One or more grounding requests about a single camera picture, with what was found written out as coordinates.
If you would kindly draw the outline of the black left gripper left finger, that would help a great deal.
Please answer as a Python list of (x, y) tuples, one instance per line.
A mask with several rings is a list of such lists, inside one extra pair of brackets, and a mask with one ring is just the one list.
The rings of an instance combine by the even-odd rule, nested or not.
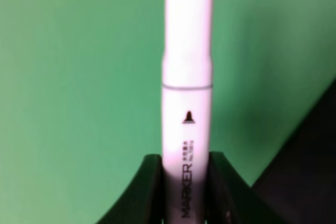
[(162, 223), (163, 212), (162, 159), (159, 154), (149, 154), (123, 194), (97, 223)]

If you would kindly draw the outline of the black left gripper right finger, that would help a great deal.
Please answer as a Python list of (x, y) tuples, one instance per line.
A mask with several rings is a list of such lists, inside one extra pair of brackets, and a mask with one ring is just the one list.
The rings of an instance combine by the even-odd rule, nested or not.
[(262, 200), (222, 152), (210, 152), (207, 223), (265, 223)]

